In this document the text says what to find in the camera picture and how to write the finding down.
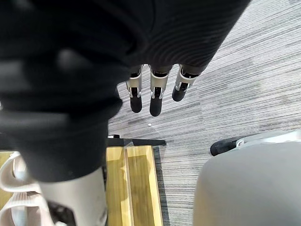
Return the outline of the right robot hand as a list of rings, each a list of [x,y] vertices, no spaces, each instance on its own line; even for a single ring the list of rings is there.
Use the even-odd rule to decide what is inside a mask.
[[[204,70],[247,0],[3,0],[0,131],[52,220],[104,226],[108,121],[131,70]]]

